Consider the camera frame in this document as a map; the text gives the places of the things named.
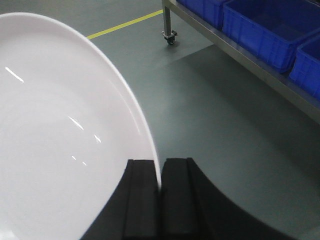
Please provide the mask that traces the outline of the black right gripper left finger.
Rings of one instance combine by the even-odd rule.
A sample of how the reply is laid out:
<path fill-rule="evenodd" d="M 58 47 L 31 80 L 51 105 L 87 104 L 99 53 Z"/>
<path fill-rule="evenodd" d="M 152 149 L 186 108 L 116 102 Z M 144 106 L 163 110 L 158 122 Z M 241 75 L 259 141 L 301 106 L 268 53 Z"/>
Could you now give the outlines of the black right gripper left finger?
<path fill-rule="evenodd" d="M 152 160 L 128 160 L 122 178 L 83 240 L 157 240 L 159 189 Z"/>

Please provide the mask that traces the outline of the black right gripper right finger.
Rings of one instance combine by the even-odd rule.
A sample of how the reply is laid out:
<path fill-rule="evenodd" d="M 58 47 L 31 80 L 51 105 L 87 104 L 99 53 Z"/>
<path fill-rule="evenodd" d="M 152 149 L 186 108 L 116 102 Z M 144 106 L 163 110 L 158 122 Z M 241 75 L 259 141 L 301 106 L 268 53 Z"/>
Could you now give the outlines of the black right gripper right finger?
<path fill-rule="evenodd" d="M 164 240 L 290 240 L 223 194 L 192 158 L 168 158 L 161 173 Z"/>

